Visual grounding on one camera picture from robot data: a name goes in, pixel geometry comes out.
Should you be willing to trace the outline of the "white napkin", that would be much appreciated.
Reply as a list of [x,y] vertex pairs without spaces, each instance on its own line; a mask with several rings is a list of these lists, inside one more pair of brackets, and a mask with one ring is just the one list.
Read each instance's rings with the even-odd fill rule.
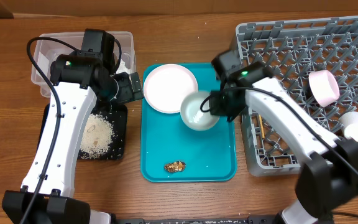
[[126,67],[125,61],[121,60],[121,61],[120,61],[119,68],[118,68],[118,70],[117,70],[116,73],[118,74],[118,73],[124,73],[124,72],[130,74],[130,73],[131,73],[131,70]]

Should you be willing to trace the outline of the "wooden chopstick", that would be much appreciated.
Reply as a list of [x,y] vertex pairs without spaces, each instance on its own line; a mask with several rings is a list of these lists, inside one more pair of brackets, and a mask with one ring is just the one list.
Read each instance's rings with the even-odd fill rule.
[[258,119],[259,119],[260,133],[262,135],[262,139],[265,139],[264,122],[260,114],[258,114]]

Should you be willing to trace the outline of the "grey bowl with rice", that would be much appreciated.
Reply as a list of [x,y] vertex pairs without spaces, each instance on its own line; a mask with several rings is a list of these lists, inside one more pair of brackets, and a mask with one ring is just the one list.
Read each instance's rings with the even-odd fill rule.
[[181,104],[180,116],[182,121],[195,131],[211,129],[219,121],[218,116],[200,110],[202,102],[208,96],[209,92],[207,91],[197,91],[186,96]]

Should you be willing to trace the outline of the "white round plate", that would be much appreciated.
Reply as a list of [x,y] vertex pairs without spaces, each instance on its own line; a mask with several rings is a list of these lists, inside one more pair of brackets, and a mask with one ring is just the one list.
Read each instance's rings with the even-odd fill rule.
[[194,74],[179,64],[165,64],[153,69],[144,81],[146,102],[156,111],[178,113],[183,100],[198,91]]

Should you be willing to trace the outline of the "brown food scrap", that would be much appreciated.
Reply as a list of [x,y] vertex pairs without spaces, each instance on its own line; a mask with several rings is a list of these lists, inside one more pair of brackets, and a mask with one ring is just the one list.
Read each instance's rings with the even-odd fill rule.
[[186,164],[183,161],[175,161],[164,165],[164,169],[169,173],[183,172]]

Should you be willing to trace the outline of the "pink bowl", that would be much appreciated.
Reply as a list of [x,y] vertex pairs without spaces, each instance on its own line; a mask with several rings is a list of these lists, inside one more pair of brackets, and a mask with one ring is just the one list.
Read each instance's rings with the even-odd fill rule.
[[310,90],[317,103],[326,107],[338,100],[339,86],[335,76],[328,70],[320,70],[309,74]]

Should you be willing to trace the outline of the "white paper cup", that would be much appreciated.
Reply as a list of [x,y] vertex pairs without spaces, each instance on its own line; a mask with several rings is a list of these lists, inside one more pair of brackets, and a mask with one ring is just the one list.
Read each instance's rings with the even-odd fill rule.
[[342,133],[346,139],[353,139],[358,142],[358,112],[351,111],[344,113],[339,122],[342,124]]

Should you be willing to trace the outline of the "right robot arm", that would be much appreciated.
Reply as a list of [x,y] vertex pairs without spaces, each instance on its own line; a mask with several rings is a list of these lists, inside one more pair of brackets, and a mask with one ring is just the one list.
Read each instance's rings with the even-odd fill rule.
[[301,164],[296,201],[279,212],[273,223],[332,223],[332,211],[358,196],[358,143],[319,125],[262,62],[246,67],[227,50],[211,65],[221,84],[206,99],[208,111],[232,121],[244,108],[253,109]]

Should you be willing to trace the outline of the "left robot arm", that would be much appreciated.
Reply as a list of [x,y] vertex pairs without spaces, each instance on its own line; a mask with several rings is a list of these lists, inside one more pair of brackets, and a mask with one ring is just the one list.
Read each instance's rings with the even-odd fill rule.
[[34,161],[18,191],[8,190],[2,209],[13,223],[114,223],[73,197],[75,169],[87,120],[96,106],[111,111],[143,98],[138,73],[119,71],[119,41],[86,29],[80,48],[61,54],[42,78],[51,96]]

